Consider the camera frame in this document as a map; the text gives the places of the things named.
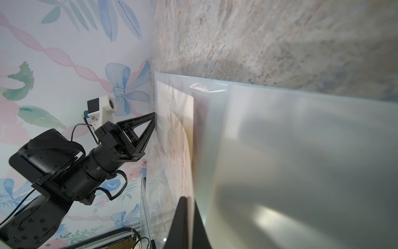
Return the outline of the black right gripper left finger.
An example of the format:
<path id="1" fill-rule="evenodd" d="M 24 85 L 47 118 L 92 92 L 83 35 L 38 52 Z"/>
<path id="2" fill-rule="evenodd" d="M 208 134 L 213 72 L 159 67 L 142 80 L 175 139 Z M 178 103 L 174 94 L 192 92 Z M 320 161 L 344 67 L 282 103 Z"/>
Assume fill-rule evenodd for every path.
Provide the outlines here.
<path id="1" fill-rule="evenodd" d="M 188 202 L 180 197 L 164 249 L 188 248 Z"/>

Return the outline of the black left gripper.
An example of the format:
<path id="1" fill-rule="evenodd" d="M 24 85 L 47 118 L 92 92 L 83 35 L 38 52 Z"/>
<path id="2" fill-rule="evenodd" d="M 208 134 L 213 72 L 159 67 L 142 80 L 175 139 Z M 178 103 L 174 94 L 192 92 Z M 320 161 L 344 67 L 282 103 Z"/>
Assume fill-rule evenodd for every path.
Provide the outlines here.
<path id="1" fill-rule="evenodd" d="M 107 122 L 95 131 L 99 145 L 77 166 L 67 170 L 60 178 L 60 186 L 69 199 L 94 199 L 102 191 L 109 199 L 118 198 L 127 184 L 112 195 L 101 184 L 118 174 L 127 181 L 119 168 L 128 162 L 138 162 L 155 129 L 155 112 L 126 119 L 116 124 Z"/>

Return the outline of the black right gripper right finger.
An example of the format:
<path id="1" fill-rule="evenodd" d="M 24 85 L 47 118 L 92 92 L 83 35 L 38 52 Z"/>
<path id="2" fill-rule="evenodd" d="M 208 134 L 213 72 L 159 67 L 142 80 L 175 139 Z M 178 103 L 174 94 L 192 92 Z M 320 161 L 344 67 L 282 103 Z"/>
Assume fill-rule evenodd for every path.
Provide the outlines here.
<path id="1" fill-rule="evenodd" d="M 193 220 L 192 249 L 212 249 L 196 202 Z"/>

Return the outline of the pink good luck card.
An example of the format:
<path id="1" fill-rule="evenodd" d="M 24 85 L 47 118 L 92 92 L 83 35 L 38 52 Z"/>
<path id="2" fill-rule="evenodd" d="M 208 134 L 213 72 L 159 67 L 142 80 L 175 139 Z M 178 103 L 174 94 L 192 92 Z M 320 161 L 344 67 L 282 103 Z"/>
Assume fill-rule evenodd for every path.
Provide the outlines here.
<path id="1" fill-rule="evenodd" d="M 190 249 L 195 210 L 192 180 L 194 99 L 161 81 L 155 83 L 155 94 L 159 141 L 157 151 L 171 192 L 174 210 L 177 209 L 180 197 L 187 198 L 188 249 Z"/>

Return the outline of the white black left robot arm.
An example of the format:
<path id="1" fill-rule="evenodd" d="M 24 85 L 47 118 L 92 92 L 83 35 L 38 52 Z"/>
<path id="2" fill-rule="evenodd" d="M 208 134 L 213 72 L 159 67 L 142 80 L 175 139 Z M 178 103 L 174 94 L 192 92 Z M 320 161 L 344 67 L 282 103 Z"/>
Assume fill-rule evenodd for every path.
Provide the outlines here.
<path id="1" fill-rule="evenodd" d="M 9 159 L 38 196 L 1 223 L 1 241 L 12 249 L 37 249 L 58 230 L 75 201 L 91 205 L 102 184 L 121 166 L 145 154 L 155 129 L 155 113 L 96 129 L 99 144 L 86 153 L 77 142 L 49 129 L 29 140 Z"/>

